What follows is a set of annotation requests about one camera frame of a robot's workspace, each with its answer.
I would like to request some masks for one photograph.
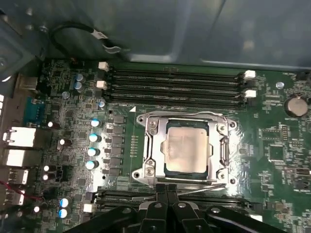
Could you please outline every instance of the black cable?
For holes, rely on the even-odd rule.
[[[66,57],[71,58],[72,60],[75,60],[70,53],[66,50],[64,46],[62,46],[60,43],[58,43],[55,39],[55,34],[59,31],[66,29],[66,28],[76,28],[83,31],[86,31],[90,33],[92,36],[94,36],[96,39],[100,40],[103,47],[105,48],[106,52],[114,54],[120,52],[121,48],[118,46],[114,46],[109,40],[106,35],[104,35],[102,32],[99,32],[95,30],[92,27],[89,27],[82,23],[76,23],[76,22],[64,22],[60,25],[54,27],[50,30],[49,38],[51,43],[55,46],[56,49],[58,49],[62,54],[64,54]]]

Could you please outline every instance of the screw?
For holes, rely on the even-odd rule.
[[[26,14],[29,15],[29,16],[32,16],[33,15],[33,9],[31,7],[29,7],[27,10],[26,10]]]
[[[26,29],[32,31],[34,29],[34,26],[32,24],[29,24],[26,26]]]
[[[122,211],[122,214],[128,214],[128,213],[130,213],[130,212],[131,212],[131,209],[126,208],[126,209],[124,209],[124,210]]]
[[[211,211],[215,214],[220,213],[220,209],[218,208],[212,208]]]
[[[152,176],[155,173],[155,170],[152,167],[147,168],[147,175]]]
[[[185,204],[185,203],[178,203],[178,207],[179,207],[179,208],[185,208],[185,207],[186,207],[186,204]]]
[[[283,89],[284,88],[284,83],[283,82],[277,82],[276,83],[276,87],[277,87],[277,89]]]
[[[44,25],[40,26],[40,27],[39,27],[39,30],[40,30],[41,32],[43,32],[43,33],[47,33],[47,32],[48,32],[48,28],[47,28],[46,26],[44,26]]]

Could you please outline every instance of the solid capacitor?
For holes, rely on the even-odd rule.
[[[82,74],[76,74],[74,79],[80,83],[85,83],[86,79]]]
[[[76,82],[74,84],[74,89],[76,89],[77,92],[82,93],[84,91],[85,87],[82,85],[82,83]]]
[[[101,121],[98,120],[98,119],[92,119],[92,120],[91,120],[91,126],[92,126],[92,127],[100,127],[101,124],[102,124]]]

